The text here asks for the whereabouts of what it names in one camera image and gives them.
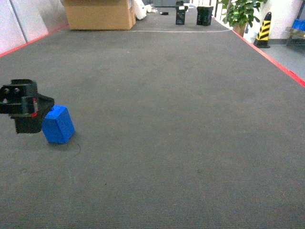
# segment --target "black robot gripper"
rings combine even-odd
[[[12,80],[0,89],[0,114],[15,120],[16,132],[34,134],[41,131],[42,122],[54,106],[54,99],[41,95],[36,82]]]

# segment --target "potted plant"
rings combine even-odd
[[[223,4],[223,9],[227,9],[223,14],[225,15],[223,21],[228,22],[229,26],[233,27],[233,31],[243,36],[247,23],[252,27],[254,20],[260,22],[254,16],[254,10],[257,9],[259,12],[262,2],[266,3],[267,0],[219,0],[219,3]]]

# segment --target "plant pot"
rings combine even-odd
[[[237,24],[233,27],[233,31],[243,37],[245,28],[246,28],[246,24],[244,24],[242,27],[240,27],[240,25]]]

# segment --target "black container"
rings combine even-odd
[[[184,25],[187,9],[188,6],[176,6],[176,25]]]
[[[213,6],[198,6],[197,25],[211,25],[213,9]]]

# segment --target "striped warning sign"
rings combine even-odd
[[[254,41],[254,45],[258,48],[270,48],[268,45],[269,40],[269,32],[270,32],[270,25],[271,25],[271,12],[267,13],[264,22],[259,30],[258,35]]]
[[[271,21],[264,21],[259,33],[256,37],[257,40],[259,41],[267,41],[269,40],[269,31],[270,31],[270,25],[271,25]]]

